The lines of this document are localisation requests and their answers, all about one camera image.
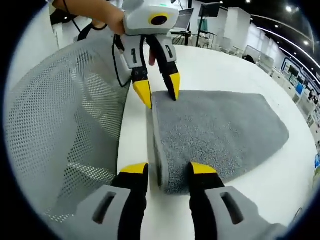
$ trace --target chair backrest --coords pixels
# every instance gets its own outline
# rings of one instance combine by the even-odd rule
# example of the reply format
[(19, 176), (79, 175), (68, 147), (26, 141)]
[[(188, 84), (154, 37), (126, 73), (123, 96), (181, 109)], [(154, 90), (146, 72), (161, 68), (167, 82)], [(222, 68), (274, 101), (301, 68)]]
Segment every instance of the chair backrest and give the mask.
[[(130, 71), (115, 51), (122, 83)], [(6, 145), (23, 193), (43, 218), (63, 224), (78, 203), (117, 174), (130, 84), (120, 87), (112, 45), (70, 45), (32, 69), (5, 97)]]
[(223, 37), (220, 47), (225, 50), (230, 50), (231, 48), (231, 39), (227, 37)]

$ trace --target office desk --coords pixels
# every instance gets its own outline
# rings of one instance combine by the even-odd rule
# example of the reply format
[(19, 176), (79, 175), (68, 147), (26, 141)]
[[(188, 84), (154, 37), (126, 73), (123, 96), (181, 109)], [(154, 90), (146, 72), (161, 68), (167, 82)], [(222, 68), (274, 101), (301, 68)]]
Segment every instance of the office desk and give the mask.
[[(290, 137), (283, 148), (255, 170), (227, 183), (256, 203), (270, 223), (288, 225), (304, 206), (317, 153), (313, 136), (295, 103), (256, 65), (222, 52), (176, 45), (181, 90), (232, 91), (262, 94), (286, 125)], [(146, 59), (149, 49), (144, 49)], [(148, 67), (153, 92), (167, 90), (158, 66)], [(120, 136), (118, 171), (148, 161), (149, 111), (132, 86), (129, 90)], [(149, 181), (142, 240), (194, 240), (188, 196), (164, 195)]]
[(185, 41), (186, 38), (190, 38), (192, 36), (190, 31), (175, 31), (174, 29), (172, 31), (170, 31), (170, 33), (172, 34), (172, 43), (174, 43), (175, 45), (179, 44), (180, 41), (182, 41), (181, 43), (183, 44), (179, 44), (179, 45), (185, 45)]

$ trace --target white wall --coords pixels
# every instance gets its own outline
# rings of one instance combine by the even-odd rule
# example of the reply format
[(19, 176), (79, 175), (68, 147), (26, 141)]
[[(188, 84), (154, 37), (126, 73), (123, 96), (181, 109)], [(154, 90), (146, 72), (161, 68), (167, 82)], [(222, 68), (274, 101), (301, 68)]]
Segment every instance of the white wall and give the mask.
[(34, 17), (15, 50), (7, 79), (8, 89), (57, 50), (58, 43), (51, 27), (49, 7), (46, 6)]
[(279, 49), (278, 44), (269, 39), (266, 34), (251, 23), (246, 39), (246, 46), (251, 46), (258, 51), (265, 53), (274, 60), (273, 67), (280, 70), (284, 62), (285, 55)]
[(236, 23), (236, 32), (233, 37), (233, 46), (238, 47), (241, 50), (246, 49), (246, 40), (248, 37), (248, 31), (250, 27), (250, 18), (251, 15), (241, 8), (237, 9), (238, 17), (237, 17), (237, 23)]
[(237, 32), (238, 10), (235, 7), (229, 8), (225, 22), (224, 37), (233, 39)]

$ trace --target ceiling light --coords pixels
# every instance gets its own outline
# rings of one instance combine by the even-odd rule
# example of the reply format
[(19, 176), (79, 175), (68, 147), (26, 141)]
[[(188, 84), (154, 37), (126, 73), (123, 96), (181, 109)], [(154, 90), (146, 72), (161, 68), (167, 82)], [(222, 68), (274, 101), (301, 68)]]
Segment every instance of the ceiling light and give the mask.
[(286, 6), (285, 7), (285, 10), (288, 12), (288, 13), (291, 13), (292, 12), (292, 8), (290, 6)]
[(282, 51), (284, 51), (284, 52), (287, 53), (288, 55), (292, 56), (298, 63), (301, 64), (301, 66), (303, 66), (303, 67), (305, 68), (305, 70), (307, 70), (307, 71), (311, 74), (312, 77), (314, 77), (314, 78), (316, 79), (316, 81), (317, 81), (318, 83), (320, 83), (320, 82), (318, 81), (317, 77), (312, 73), (312, 71), (310, 71), (309, 68), (307, 68), (300, 60), (298, 60), (296, 57), (294, 57), (293, 55), (291, 55), (290, 52), (284, 50), (282, 47), (279, 47), (279, 49), (282, 50)]
[(303, 50), (301, 47), (299, 47), (297, 44), (295, 44), (292, 41), (284, 38), (283, 36), (280, 36), (279, 34), (274, 33), (273, 31), (269, 31), (269, 30), (264, 29), (262, 27), (257, 27), (257, 29), (260, 29), (260, 30), (265, 31), (265, 32), (270, 33), (270, 34), (273, 34), (273, 35), (285, 40), (286, 42), (290, 43), (291, 45), (295, 46), (297, 49), (299, 49), (301, 52), (303, 52), (318, 68), (320, 68), (320, 64), (316, 60), (314, 60), (305, 50)]

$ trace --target monitor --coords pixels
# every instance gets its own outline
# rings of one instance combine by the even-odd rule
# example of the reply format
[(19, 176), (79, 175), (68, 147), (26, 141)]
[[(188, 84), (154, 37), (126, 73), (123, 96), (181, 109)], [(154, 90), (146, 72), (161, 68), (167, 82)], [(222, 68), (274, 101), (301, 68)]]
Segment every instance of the monitor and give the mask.
[(194, 8), (179, 11), (179, 16), (174, 25), (174, 29), (188, 29)]
[(292, 65), (289, 68), (289, 73), (292, 73), (293, 76), (297, 77), (299, 75), (299, 72), (297, 69), (295, 69)]
[[(198, 19), (198, 28), (200, 28), (200, 19)], [(202, 24), (201, 24), (201, 32), (207, 32), (208, 31), (208, 21), (207, 19), (203, 19), (202, 20)]]
[(303, 84), (303, 83), (304, 83), (304, 81), (302, 80), (302, 78), (301, 78), (300, 76), (298, 76), (297, 80), (298, 80), (298, 82), (299, 82), (300, 84)]
[(220, 5), (220, 2), (202, 4), (199, 11), (199, 17), (218, 17)]

